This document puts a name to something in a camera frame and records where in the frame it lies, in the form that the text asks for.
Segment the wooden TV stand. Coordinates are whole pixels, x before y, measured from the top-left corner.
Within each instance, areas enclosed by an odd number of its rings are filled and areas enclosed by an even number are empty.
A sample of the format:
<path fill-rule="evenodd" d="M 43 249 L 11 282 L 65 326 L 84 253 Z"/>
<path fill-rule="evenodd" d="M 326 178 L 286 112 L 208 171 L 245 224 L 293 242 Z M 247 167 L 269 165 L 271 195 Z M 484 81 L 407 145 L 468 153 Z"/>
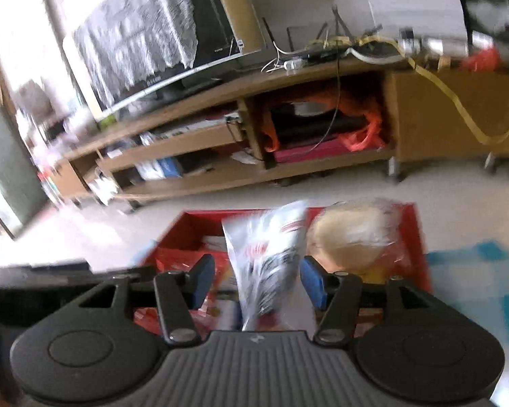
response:
<path fill-rule="evenodd" d="M 384 161 L 509 157 L 509 70 L 355 60 L 252 74 L 111 126 L 46 177 L 69 200 L 133 206 Z"/>

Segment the round white cake package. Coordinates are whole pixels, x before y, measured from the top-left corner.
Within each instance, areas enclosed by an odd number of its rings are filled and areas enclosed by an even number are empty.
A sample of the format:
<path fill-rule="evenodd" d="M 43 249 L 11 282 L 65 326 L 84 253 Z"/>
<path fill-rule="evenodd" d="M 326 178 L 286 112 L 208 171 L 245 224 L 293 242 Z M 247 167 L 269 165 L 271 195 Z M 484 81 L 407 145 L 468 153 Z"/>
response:
<path fill-rule="evenodd" d="M 400 203 L 357 198 L 322 210 L 310 223 L 307 254 L 326 271 L 345 271 L 381 283 L 411 267 L 400 234 Z"/>

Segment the orange plastic bag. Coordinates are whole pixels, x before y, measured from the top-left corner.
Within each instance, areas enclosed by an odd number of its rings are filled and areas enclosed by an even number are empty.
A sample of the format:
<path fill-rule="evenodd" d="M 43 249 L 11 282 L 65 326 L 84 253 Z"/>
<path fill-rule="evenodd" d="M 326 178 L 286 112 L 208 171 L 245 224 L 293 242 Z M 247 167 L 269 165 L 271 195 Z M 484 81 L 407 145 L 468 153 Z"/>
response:
<path fill-rule="evenodd" d="M 336 140 L 349 152 L 387 145 L 377 97 L 358 97 L 336 88 L 283 93 L 266 98 L 260 125 L 264 149 L 284 151 L 301 144 Z"/>

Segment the red cardboard box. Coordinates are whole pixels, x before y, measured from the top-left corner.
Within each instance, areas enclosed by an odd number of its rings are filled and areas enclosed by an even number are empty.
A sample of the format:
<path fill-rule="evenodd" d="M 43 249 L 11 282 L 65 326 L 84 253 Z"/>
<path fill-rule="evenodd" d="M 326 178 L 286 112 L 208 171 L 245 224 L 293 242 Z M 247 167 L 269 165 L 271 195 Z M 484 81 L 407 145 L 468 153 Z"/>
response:
<path fill-rule="evenodd" d="M 305 255 L 329 273 L 351 272 L 369 284 L 403 276 L 431 288 L 414 205 L 382 198 L 325 209 L 297 201 L 271 210 L 185 212 L 142 263 L 186 271 L 205 254 L 214 258 L 215 276 L 191 312 L 203 336 L 243 327 L 312 333 L 314 310 L 299 279 Z"/>

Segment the silver white snack packet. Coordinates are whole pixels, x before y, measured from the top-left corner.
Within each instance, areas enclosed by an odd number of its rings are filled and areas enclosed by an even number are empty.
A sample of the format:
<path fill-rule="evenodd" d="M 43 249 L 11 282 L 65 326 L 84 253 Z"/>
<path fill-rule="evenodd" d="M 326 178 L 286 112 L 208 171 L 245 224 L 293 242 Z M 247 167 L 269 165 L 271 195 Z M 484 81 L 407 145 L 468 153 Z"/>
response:
<path fill-rule="evenodd" d="M 244 331 L 314 333 L 314 308 L 300 280 L 307 228 L 303 200 L 222 221 Z"/>

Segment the blue white checkered tablecloth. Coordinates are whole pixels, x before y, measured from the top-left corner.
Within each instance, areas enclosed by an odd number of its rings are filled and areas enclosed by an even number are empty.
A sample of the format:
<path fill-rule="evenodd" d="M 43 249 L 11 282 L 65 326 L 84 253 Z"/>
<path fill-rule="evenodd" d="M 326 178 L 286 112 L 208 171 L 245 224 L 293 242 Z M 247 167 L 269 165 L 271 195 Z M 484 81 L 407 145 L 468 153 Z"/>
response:
<path fill-rule="evenodd" d="M 497 241 L 427 254 L 434 295 L 487 329 L 506 364 L 492 402 L 509 406 L 509 250 Z"/>

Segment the television with lace cover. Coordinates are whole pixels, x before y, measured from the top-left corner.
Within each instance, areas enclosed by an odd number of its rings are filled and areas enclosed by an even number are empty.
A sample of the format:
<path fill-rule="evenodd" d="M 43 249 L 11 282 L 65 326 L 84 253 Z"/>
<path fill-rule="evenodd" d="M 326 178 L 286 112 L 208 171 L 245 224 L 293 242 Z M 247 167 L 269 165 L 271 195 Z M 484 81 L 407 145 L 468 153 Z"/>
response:
<path fill-rule="evenodd" d="M 101 120 L 265 40 L 251 0 L 103 0 L 63 45 Z"/>

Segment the blue white carton box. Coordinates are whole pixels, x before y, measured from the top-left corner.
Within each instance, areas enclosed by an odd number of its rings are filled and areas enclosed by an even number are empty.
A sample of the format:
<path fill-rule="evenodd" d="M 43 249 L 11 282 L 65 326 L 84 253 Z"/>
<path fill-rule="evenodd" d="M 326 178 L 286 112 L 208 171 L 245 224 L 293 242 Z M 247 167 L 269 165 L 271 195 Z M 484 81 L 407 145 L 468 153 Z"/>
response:
<path fill-rule="evenodd" d="M 181 177 L 184 170 L 175 157 L 155 159 L 137 163 L 136 169 L 145 181 Z"/>

